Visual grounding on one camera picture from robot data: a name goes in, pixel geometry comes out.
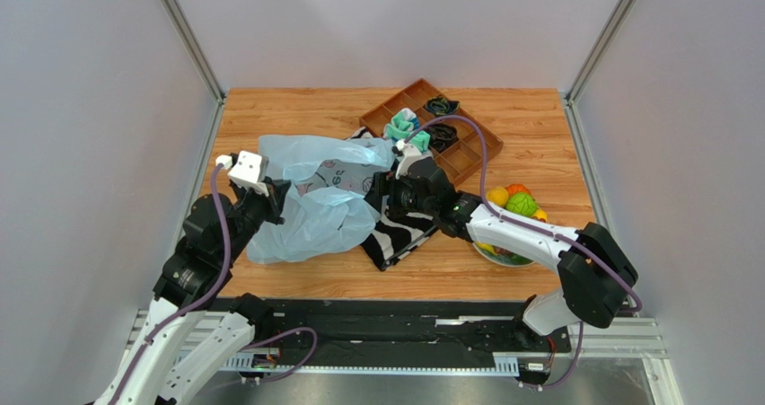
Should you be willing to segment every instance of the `brown wooden box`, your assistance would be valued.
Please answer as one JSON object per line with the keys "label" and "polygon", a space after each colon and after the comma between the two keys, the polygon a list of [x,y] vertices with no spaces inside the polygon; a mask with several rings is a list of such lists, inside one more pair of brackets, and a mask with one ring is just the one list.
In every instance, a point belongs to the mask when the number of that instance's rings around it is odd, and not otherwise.
{"label": "brown wooden box", "polygon": [[[408,107],[417,114],[420,125],[423,125],[434,118],[433,115],[425,110],[425,104],[428,100],[438,95],[447,98],[446,95],[438,91],[425,79],[419,79],[404,88],[403,91],[393,95],[388,101],[366,113],[359,118],[358,122],[360,125],[367,127],[374,136],[382,137],[385,124],[390,123],[393,116],[399,110]],[[495,136],[494,133],[475,120],[462,108],[461,104],[455,114],[464,116],[479,126],[486,139],[489,160],[499,154],[503,144],[499,137]],[[464,122],[452,119],[445,123],[457,128],[457,138],[459,138],[459,141],[449,146],[442,153],[436,152],[435,149],[430,151],[433,153],[435,163],[444,169],[452,184],[457,186],[468,179],[474,172],[480,170],[480,139],[478,133]]]}

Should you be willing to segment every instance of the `transparent bowl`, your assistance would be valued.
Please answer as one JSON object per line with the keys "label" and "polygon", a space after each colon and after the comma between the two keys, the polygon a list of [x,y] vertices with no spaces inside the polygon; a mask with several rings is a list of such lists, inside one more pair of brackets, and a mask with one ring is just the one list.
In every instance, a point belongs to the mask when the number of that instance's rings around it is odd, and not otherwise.
{"label": "transparent bowl", "polygon": [[493,261],[500,266],[505,266],[508,268],[522,268],[524,266],[531,266],[532,264],[534,264],[534,260],[529,260],[516,254],[510,254],[510,255],[492,254],[489,251],[482,250],[475,243],[473,243],[473,248],[475,248],[476,251],[478,251],[478,253],[482,255],[485,259],[489,261]]}

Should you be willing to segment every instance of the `wall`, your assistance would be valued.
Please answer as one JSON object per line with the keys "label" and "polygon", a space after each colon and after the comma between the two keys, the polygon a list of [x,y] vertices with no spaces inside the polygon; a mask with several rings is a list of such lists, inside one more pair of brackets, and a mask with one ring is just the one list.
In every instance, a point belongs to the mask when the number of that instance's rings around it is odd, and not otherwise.
{"label": "wall", "polygon": [[762,403],[763,0],[638,0],[579,102],[685,402]]}
{"label": "wall", "polygon": [[225,89],[557,87],[618,0],[179,0]]}
{"label": "wall", "polygon": [[159,0],[0,0],[2,403],[92,401],[214,113]]}

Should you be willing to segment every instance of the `wood grain surface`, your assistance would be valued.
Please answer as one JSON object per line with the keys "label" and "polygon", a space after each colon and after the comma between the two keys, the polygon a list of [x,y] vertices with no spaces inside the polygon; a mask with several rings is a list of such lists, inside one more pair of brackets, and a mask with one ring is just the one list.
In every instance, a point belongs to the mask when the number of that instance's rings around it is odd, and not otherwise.
{"label": "wood grain surface", "polygon": [[[220,154],[257,152],[267,134],[344,138],[358,118],[395,89],[233,89],[207,166],[201,193]],[[487,188],[519,182],[533,192],[550,221],[583,227],[593,220],[589,197],[558,92],[551,89],[443,89],[505,141],[489,163]],[[233,199],[221,173],[218,188]],[[460,189],[478,192],[479,173]],[[299,263],[258,265],[246,253],[221,295],[261,297],[525,300],[558,286],[538,265],[505,268],[483,259],[468,243],[440,233],[397,266],[380,272],[361,248]]]}

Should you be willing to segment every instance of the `light blue plastic bag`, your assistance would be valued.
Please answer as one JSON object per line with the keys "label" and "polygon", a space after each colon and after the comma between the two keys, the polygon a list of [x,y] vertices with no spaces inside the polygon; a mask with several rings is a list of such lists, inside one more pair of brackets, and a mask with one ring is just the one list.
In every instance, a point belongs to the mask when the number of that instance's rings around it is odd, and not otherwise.
{"label": "light blue plastic bag", "polygon": [[267,175],[291,180],[282,217],[264,223],[247,244],[247,258],[261,264],[303,261],[348,251],[374,229],[380,214],[364,201],[376,172],[391,169],[392,141],[319,136],[262,136],[259,154]]}

